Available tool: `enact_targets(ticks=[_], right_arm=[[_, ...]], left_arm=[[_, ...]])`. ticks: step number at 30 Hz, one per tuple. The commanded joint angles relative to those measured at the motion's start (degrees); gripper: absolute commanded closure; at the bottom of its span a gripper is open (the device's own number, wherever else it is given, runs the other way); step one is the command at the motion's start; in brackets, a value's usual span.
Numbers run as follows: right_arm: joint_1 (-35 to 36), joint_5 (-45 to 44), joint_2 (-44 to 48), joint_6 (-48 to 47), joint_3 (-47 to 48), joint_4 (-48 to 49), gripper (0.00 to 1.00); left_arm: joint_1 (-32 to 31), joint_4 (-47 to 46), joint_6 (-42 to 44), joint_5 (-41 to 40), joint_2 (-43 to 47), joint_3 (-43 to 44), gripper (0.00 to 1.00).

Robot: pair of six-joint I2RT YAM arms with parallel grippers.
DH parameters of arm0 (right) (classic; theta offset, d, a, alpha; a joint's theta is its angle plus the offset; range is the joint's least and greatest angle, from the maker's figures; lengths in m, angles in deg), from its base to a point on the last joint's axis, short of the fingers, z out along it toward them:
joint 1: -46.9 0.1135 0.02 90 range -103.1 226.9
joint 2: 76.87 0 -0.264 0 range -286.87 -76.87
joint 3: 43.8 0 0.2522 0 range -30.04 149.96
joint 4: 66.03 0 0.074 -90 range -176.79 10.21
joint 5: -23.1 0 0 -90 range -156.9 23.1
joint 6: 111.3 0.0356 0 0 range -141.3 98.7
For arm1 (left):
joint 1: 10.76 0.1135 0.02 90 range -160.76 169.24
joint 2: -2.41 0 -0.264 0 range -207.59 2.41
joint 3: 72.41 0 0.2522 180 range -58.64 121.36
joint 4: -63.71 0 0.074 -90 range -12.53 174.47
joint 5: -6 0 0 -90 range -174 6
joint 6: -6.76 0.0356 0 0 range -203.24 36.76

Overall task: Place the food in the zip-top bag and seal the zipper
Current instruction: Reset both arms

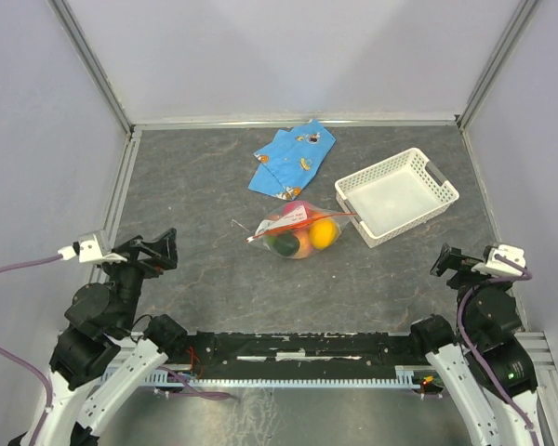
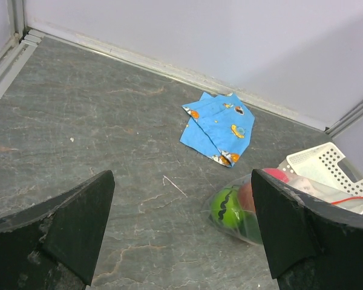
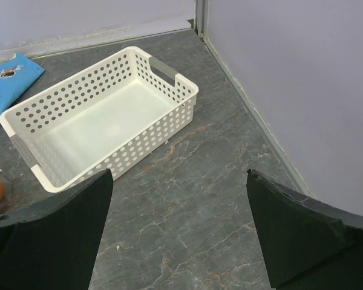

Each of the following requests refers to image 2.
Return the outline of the dark green avocado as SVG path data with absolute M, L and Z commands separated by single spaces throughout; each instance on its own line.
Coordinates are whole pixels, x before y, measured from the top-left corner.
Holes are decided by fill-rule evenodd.
M 263 243 L 255 213 L 249 211 L 244 212 L 244 219 L 240 224 L 239 231 L 247 242 L 256 244 Z

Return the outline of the clear zip top bag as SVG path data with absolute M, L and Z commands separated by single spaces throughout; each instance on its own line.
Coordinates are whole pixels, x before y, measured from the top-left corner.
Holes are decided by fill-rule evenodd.
M 363 181 L 352 184 L 339 180 L 342 187 L 336 189 L 280 169 L 265 168 L 264 171 L 285 185 L 316 199 L 363 214 Z M 255 213 L 250 174 L 230 182 L 208 198 L 203 212 L 218 230 L 254 245 L 263 243 Z

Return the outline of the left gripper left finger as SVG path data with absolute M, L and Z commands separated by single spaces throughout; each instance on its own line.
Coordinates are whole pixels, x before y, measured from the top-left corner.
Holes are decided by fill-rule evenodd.
M 0 289 L 85 289 L 113 200 L 112 171 L 0 218 Z

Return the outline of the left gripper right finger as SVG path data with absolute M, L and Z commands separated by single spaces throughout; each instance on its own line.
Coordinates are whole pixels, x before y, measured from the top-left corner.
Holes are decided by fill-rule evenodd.
M 280 289 L 362 289 L 363 215 L 270 176 L 251 175 L 258 225 Z

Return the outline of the green watermelon ball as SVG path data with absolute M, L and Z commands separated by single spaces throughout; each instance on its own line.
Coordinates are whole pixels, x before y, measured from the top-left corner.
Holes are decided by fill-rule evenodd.
M 244 219 L 244 211 L 241 208 L 237 193 L 239 187 L 228 187 L 217 192 L 210 204 L 211 217 L 218 225 L 235 229 Z

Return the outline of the red apple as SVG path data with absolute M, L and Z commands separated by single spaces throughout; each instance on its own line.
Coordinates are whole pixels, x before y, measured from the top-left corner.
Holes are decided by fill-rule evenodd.
M 278 179 L 279 181 L 282 181 L 284 183 L 288 183 L 290 181 L 288 175 L 286 174 L 286 172 L 280 170 L 280 169 L 276 169 L 276 168 L 264 168 L 263 169 L 264 172 L 266 172 L 267 174 L 269 174 L 270 176 Z

